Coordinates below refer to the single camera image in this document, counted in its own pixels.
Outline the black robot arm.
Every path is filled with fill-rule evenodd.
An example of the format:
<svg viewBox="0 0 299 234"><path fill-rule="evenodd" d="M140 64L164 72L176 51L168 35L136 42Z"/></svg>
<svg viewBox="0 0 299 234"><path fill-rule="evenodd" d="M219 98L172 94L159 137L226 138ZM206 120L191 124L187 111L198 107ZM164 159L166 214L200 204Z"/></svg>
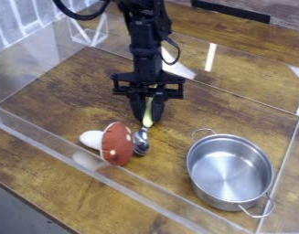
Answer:
<svg viewBox="0 0 299 234"><path fill-rule="evenodd" d="M131 36L130 51L134 55L134 71L115 73L112 93L126 95L134 116L143 121L147 103L152 98L151 118L158 122L168 99L183 98L186 79L163 70L163 63L174 65L180 51L168 37L171 20L164 0L116 0Z"/></svg>

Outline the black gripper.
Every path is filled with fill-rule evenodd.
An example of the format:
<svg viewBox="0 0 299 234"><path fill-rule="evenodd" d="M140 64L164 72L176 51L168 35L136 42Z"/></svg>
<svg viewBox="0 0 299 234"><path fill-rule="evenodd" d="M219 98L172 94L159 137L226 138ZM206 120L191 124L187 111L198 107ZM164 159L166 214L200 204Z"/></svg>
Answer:
<svg viewBox="0 0 299 234"><path fill-rule="evenodd" d="M186 80L163 69L160 51L135 51L134 70L127 73L114 73L112 93L126 95L135 118L142 122L147 106L146 97L152 97L151 118L154 122L162 119L164 102L168 99L183 98L183 84Z"/></svg>

